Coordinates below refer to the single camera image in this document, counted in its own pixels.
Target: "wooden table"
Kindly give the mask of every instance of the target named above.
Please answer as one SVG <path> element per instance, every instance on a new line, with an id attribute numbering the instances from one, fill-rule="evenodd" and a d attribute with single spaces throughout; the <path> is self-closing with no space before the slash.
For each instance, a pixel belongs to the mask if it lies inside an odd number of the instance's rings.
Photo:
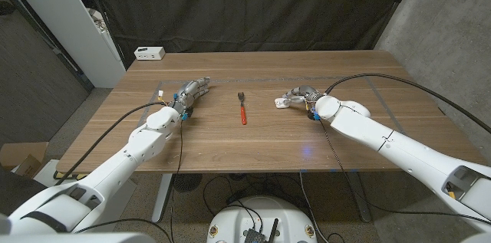
<path id="1" fill-rule="evenodd" d="M 135 61 L 58 163 L 67 171 L 119 117 L 142 104 L 164 100 L 187 80 L 210 76 L 209 93 L 194 104 L 193 117 L 183 122 L 180 172 L 337 171 L 319 122 L 307 118 L 305 106 L 276 109 L 274 100 L 307 84 L 319 91 L 341 77 L 382 73 L 410 79 L 386 51 L 299 51 L 166 54 L 161 61 Z M 245 93 L 247 125 L 241 124 L 237 93 Z M 393 80 L 357 78 L 338 85 L 331 95 L 355 100 L 372 118 L 449 156 L 485 164 L 485 159 L 427 94 Z M 90 172 L 128 140 L 160 106 L 133 113 L 119 124 L 80 164 Z M 328 127 L 331 142 L 345 169 L 398 169 L 375 151 Z M 163 152 L 141 165 L 139 172 L 175 172 L 180 132 L 176 129 Z"/>

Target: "cable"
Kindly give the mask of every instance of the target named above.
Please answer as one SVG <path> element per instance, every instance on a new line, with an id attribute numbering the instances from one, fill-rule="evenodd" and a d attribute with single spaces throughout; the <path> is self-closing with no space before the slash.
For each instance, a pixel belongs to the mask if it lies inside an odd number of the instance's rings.
<path id="1" fill-rule="evenodd" d="M 312 211 L 312 207 L 310 206 L 310 202 L 308 201 L 308 198 L 307 198 L 307 193 L 305 193 L 305 189 L 304 189 L 304 180 L 302 178 L 302 173 L 300 172 L 299 173 L 300 175 L 300 186 L 302 188 L 302 192 L 304 193 L 304 197 L 305 197 L 305 201 L 307 201 L 307 205 L 308 205 L 308 210 L 310 211 L 310 215 L 312 216 L 312 221 L 314 222 L 314 225 L 315 225 L 315 228 L 317 229 L 317 231 L 319 232 L 319 235 L 321 236 L 321 238 L 324 240 L 325 243 L 329 243 L 329 241 L 325 238 L 325 236 L 322 234 L 322 231 L 321 229 L 317 226 L 317 222 L 315 221 L 315 217 L 314 217 L 314 212 Z"/>
<path id="2" fill-rule="evenodd" d="M 344 243 L 344 238 L 340 234 L 338 234 L 337 232 L 332 232 L 330 235 L 328 235 L 328 241 L 329 241 L 329 238 L 331 238 L 332 235 L 339 236 L 341 238 L 341 240 L 343 241 L 343 243 Z"/>
<path id="3" fill-rule="evenodd" d="M 177 171 L 176 171 L 176 176 L 179 174 L 179 170 L 181 169 L 181 161 L 183 159 L 183 120 L 181 120 L 181 125 L 180 125 L 180 132 L 181 132 L 181 151 L 179 154 L 179 164 L 177 165 Z M 172 241 L 174 242 L 174 232 L 172 229 L 172 216 L 174 213 L 174 186 L 176 185 L 176 179 L 173 180 L 172 184 L 172 205 L 170 206 L 170 237 L 172 238 Z"/>
<path id="4" fill-rule="evenodd" d="M 448 215 L 448 216 L 456 216 L 456 217 L 462 217 L 462 218 L 469 218 L 469 219 L 472 219 L 472 220 L 476 220 L 476 221 L 479 221 L 479 222 L 482 222 L 482 223 L 491 225 L 491 222 L 490 221 L 482 220 L 481 218 L 473 217 L 473 216 L 470 216 L 470 215 L 453 214 L 453 213 L 445 213 L 445 212 L 405 212 L 405 211 L 394 211 L 394 210 L 390 210 L 390 209 L 384 209 L 384 208 L 381 208 L 378 205 L 374 205 L 374 204 L 370 203 L 363 196 L 361 196 L 360 193 L 358 193 L 358 192 L 356 192 L 356 191 L 353 190 L 353 186 L 351 184 L 350 179 L 348 178 L 348 174 L 346 174 L 346 171 L 344 171 L 344 168 L 341 165 L 341 161 L 338 158 L 338 154 L 336 154 L 336 151 L 334 151 L 334 147 L 331 144 L 331 140 L 329 139 L 328 131 L 325 129 L 325 126 L 322 123 L 322 121 L 319 120 L 319 122 L 321 122 L 322 128 L 324 129 L 325 138 L 328 140 L 329 146 L 331 147 L 331 150 L 332 150 L 332 152 L 334 154 L 334 157 L 338 161 L 338 165 L 341 168 L 341 171 L 343 172 L 344 177 L 346 178 L 346 181 L 348 181 L 348 185 L 350 186 L 351 191 L 354 192 L 358 197 L 360 197 L 360 199 L 362 199 L 368 205 L 371 205 L 371 206 L 373 206 L 376 209 L 380 209 L 381 211 L 390 212 L 390 213 L 407 214 L 407 215 Z"/>
<path id="5" fill-rule="evenodd" d="M 203 188 L 203 201 L 205 202 L 205 206 L 206 206 L 206 208 L 208 209 L 209 213 L 211 213 L 211 214 L 213 215 L 213 217 L 215 217 L 215 216 L 216 216 L 216 214 L 215 214 L 215 213 L 212 211 L 212 209 L 209 207 L 208 202 L 206 201 L 205 194 L 206 194 L 206 188 L 208 187 L 208 185 L 209 185 L 211 182 L 213 182 L 214 180 L 218 179 L 218 178 L 224 178 L 224 179 L 225 179 L 225 180 L 228 182 L 228 184 L 229 184 L 230 193 L 231 193 L 232 195 L 235 195 L 235 193 L 234 193 L 234 192 L 233 192 L 233 190 L 232 190 L 232 184 L 230 183 L 229 179 L 227 179 L 227 177 L 225 177 L 225 176 L 217 176 L 217 177 L 215 177 L 215 178 L 213 178 L 213 179 L 209 180 L 209 181 L 206 183 L 205 187 Z M 242 202 L 241 202 L 240 200 L 237 200 L 237 202 L 239 202 L 239 204 L 240 204 L 240 205 L 241 205 L 241 206 L 242 206 L 242 207 L 243 207 L 243 208 L 244 208 L 244 209 L 247 211 L 247 213 L 249 213 L 249 216 L 251 217 L 251 220 L 252 220 L 252 229 L 253 229 L 253 230 L 255 230 L 255 221 L 254 221 L 254 217 L 252 217 L 251 212 L 248 210 L 248 208 L 247 208 L 247 207 L 245 207 L 245 206 L 244 206 L 244 204 L 242 204 Z"/>
<path id="6" fill-rule="evenodd" d="M 414 86 L 414 87 L 416 87 L 418 89 L 424 90 L 425 92 L 433 95 L 434 97 L 438 97 L 440 100 L 444 101 L 445 103 L 449 104 L 453 108 L 457 109 L 459 112 L 463 113 L 464 115 L 466 115 L 467 117 L 469 117 L 472 121 L 474 121 L 475 123 L 477 123 L 477 125 L 481 126 L 488 133 L 491 133 L 491 127 L 489 127 L 483 121 L 481 121 L 480 119 L 478 119 L 477 117 L 475 117 L 474 115 L 472 115 L 471 113 L 469 113 L 467 110 L 463 109 L 461 106 L 455 104 L 453 101 L 447 99 L 446 97 L 442 96 L 439 93 L 435 93 L 434 91 L 432 91 L 432 90 L 430 90 L 430 89 L 428 89 L 426 87 L 423 87 L 423 86 L 421 86 L 419 84 L 416 84 L 414 82 L 411 82 L 409 80 L 405 80 L 405 79 L 402 79 L 402 78 L 399 78 L 399 77 L 393 77 L 393 76 L 386 75 L 386 74 L 356 74 L 356 75 L 345 77 L 343 79 L 340 79 L 340 80 L 336 81 L 334 84 L 332 84 L 325 91 L 325 94 L 329 94 L 332 91 L 332 89 L 334 89 L 334 87 L 336 87 L 336 85 L 338 85 L 338 84 L 340 84 L 342 82 L 345 82 L 346 80 L 350 80 L 350 79 L 358 78 L 358 77 L 383 77 L 383 78 L 388 78 L 388 79 L 392 79 L 392 80 L 397 80 L 397 81 L 400 81 L 402 83 L 405 83 L 405 84 L 409 84 L 411 86 Z"/>
<path id="7" fill-rule="evenodd" d="M 170 237 L 169 237 L 169 234 L 162 228 L 160 227 L 159 225 L 153 223 L 152 221 L 148 221 L 148 220 L 145 220 L 145 219 L 140 219 L 140 218 L 126 218 L 126 219 L 119 219 L 119 220 L 114 220 L 114 221 L 110 221 L 110 222 L 104 222 L 104 223 L 100 223 L 100 224 L 96 224 L 96 225 L 92 225 L 92 226 L 88 226 L 86 228 L 82 228 L 81 230 L 79 231 L 76 231 L 75 233 L 81 233 L 81 232 L 85 232 L 87 231 L 88 229 L 91 229 L 91 228 L 97 228 L 97 227 L 101 227 L 103 225 L 110 225 L 110 224 L 114 224 L 114 223 L 119 223 L 119 222 L 130 222 L 130 221 L 135 221 L 135 222 L 145 222 L 145 223 L 148 223 L 148 224 L 151 224 L 155 227 L 157 227 L 159 230 L 161 230 L 166 236 L 167 236 L 167 239 L 169 239 L 169 242 L 173 243 L 172 240 L 170 240 Z"/>
<path id="8" fill-rule="evenodd" d="M 139 109 L 143 109 L 145 107 L 148 107 L 148 106 L 152 106 L 152 105 L 166 105 L 164 102 L 152 102 L 152 103 L 148 103 L 148 104 L 145 104 L 145 105 L 142 105 L 140 107 L 136 107 L 134 109 L 132 109 L 131 111 L 129 111 L 128 113 L 125 113 L 124 116 L 122 116 L 119 120 L 117 120 L 111 127 L 109 127 L 109 129 L 106 130 L 106 132 L 104 132 L 101 136 L 99 136 L 99 138 L 95 141 L 94 144 L 92 144 L 92 146 L 89 148 L 89 150 L 87 150 L 87 152 L 80 158 L 78 159 L 78 161 L 70 168 L 70 170 L 68 170 L 64 175 L 63 177 L 61 177 L 61 179 L 59 179 L 55 186 L 59 186 L 67 177 L 69 177 L 70 174 L 72 174 L 72 172 L 77 168 L 77 166 L 79 166 L 86 158 L 87 156 L 89 156 L 89 154 L 92 152 L 92 150 L 94 150 L 94 148 L 97 146 L 97 144 L 99 144 L 101 142 L 101 140 L 107 136 L 107 134 L 114 128 L 116 127 L 117 124 L 119 124 L 122 120 L 124 120 L 126 117 L 128 117 L 129 115 L 131 115 L 132 113 L 138 111 Z"/>
<path id="9" fill-rule="evenodd" d="M 225 207 L 225 209 L 226 209 L 226 208 L 229 208 L 229 207 L 232 207 L 232 206 L 233 206 L 233 207 L 243 208 L 243 209 L 245 209 L 245 210 L 250 210 L 251 212 L 254 212 L 254 213 L 255 213 L 255 214 L 256 214 L 256 215 L 259 217 L 259 221 L 261 222 L 261 227 L 259 228 L 259 233 L 262 233 L 262 218 L 261 218 L 261 215 L 259 215 L 259 213 L 257 213 L 257 212 L 256 212 L 254 209 L 248 208 L 248 207 L 246 207 L 246 206 L 244 206 L 244 205 L 227 205 L 227 206 Z"/>

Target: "black curtain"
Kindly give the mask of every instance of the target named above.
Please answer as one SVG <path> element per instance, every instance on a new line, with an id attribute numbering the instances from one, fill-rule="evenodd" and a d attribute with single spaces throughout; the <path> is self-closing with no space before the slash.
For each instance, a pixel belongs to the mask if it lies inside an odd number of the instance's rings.
<path id="1" fill-rule="evenodd" d="M 166 52 L 370 48 L 395 0 L 99 0 L 124 65 Z"/>

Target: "white power strip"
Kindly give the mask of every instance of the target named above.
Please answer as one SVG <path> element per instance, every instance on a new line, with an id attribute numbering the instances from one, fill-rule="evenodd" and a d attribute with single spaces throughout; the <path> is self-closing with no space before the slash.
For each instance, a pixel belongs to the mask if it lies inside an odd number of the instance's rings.
<path id="1" fill-rule="evenodd" d="M 135 50 L 137 60 L 160 60 L 165 53 L 162 47 L 138 47 Z"/>

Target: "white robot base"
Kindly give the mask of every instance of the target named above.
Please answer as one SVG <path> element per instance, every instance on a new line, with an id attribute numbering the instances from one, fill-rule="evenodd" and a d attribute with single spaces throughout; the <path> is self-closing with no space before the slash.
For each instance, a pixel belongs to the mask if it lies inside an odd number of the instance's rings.
<path id="1" fill-rule="evenodd" d="M 262 219 L 261 234 L 263 241 L 274 243 L 317 243 L 314 226 L 308 216 L 294 205 L 285 200 L 271 196 L 253 196 L 240 200 L 241 203 L 256 211 Z M 259 232 L 261 221 L 253 212 L 249 211 L 254 218 L 255 231 Z M 275 237 L 269 240 L 272 234 L 275 219 L 278 219 Z M 212 220 L 207 243 L 245 243 L 249 229 L 253 223 L 246 209 L 238 206 L 230 206 L 220 211 Z"/>

